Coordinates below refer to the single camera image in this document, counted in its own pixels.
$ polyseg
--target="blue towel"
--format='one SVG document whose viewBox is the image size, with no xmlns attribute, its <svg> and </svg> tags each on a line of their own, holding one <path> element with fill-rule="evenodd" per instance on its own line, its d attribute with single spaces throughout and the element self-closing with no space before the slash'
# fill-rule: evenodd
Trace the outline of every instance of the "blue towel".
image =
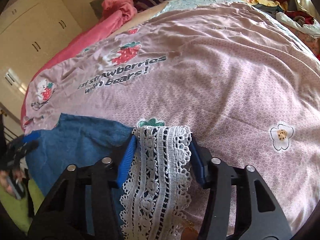
<svg viewBox="0 0 320 240">
<path fill-rule="evenodd" d="M 94 165 L 109 156 L 113 147 L 122 145 L 130 136 L 132 128 L 106 119 L 61 114 L 55 128 L 36 132 L 40 135 L 39 147 L 26 156 L 26 161 L 31 177 L 46 196 L 69 164 L 78 167 Z M 123 210 L 119 199 L 124 192 L 121 188 L 112 190 L 112 193 L 119 214 Z M 91 210 L 88 208 L 87 215 L 90 215 Z"/>
</svg>

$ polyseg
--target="lace trim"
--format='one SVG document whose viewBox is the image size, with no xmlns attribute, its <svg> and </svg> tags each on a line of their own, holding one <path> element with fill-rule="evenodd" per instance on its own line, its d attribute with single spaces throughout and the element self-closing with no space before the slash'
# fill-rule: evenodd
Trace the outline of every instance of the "lace trim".
<svg viewBox="0 0 320 240">
<path fill-rule="evenodd" d="M 187 126 L 143 126 L 133 133 L 140 140 L 123 184 L 120 218 L 125 239 L 180 239 L 183 210 L 191 202 L 187 193 L 190 173 L 183 168 L 191 156 Z"/>
</svg>

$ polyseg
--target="metal screw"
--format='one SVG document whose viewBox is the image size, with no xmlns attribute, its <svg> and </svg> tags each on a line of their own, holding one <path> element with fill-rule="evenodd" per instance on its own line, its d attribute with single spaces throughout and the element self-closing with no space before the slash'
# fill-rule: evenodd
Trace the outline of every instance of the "metal screw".
<svg viewBox="0 0 320 240">
<path fill-rule="evenodd" d="M 71 165 L 68 166 L 67 170 L 68 171 L 74 171 L 74 170 L 76 170 L 76 166 L 74 164 L 71 164 Z"/>
<path fill-rule="evenodd" d="M 220 164 L 221 160 L 219 158 L 212 158 L 211 162 L 214 163 L 214 164 Z"/>
<path fill-rule="evenodd" d="M 104 157 L 104 158 L 102 159 L 102 163 L 104 163 L 104 164 L 110 164 L 110 163 L 112 163 L 112 159 L 111 159 L 110 157 Z"/>
<path fill-rule="evenodd" d="M 250 172 L 254 172 L 256 169 L 252 165 L 248 165 L 247 170 Z"/>
</svg>

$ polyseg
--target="pink bedsheet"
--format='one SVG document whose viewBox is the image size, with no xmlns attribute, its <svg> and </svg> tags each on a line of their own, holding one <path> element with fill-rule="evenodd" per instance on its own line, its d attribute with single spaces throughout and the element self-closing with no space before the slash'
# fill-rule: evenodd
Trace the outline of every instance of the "pink bedsheet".
<svg viewBox="0 0 320 240">
<path fill-rule="evenodd" d="M 174 10 L 136 28 L 39 74 L 26 133 L 52 129 L 61 113 L 188 125 L 214 156 L 255 166 L 296 232 L 320 198 L 319 61 L 241 3 Z M 195 180 L 188 192 L 185 213 L 199 228 L 208 192 Z"/>
<path fill-rule="evenodd" d="M 75 37 L 66 48 L 58 52 L 42 68 L 40 68 L 31 81 L 33 81 L 43 70 L 50 69 L 64 60 L 73 58 L 88 46 L 105 39 L 118 30 L 123 24 L 130 21 L 137 13 L 132 0 L 104 0 L 102 8 L 103 13 L 101 20 L 90 30 L 87 30 Z M 29 87 L 27 88 L 21 108 L 20 121 L 23 130 L 23 117 L 26 115 L 26 97 L 28 95 L 28 91 Z"/>
</svg>

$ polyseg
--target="human hand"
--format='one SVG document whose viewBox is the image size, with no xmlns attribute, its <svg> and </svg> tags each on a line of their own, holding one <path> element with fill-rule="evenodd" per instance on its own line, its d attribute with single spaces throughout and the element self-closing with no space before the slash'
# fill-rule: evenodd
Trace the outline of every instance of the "human hand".
<svg viewBox="0 0 320 240">
<path fill-rule="evenodd" d="M 19 180 L 19 182 L 22 182 L 22 178 L 24 177 L 24 174 L 21 170 L 14 170 L 12 171 L 14 180 Z M 7 176 L 9 173 L 7 171 L 0 171 L 0 185 L 5 189 L 7 193 L 9 193 L 11 196 L 15 197 L 15 194 L 12 190 L 12 187 L 7 182 Z"/>
</svg>

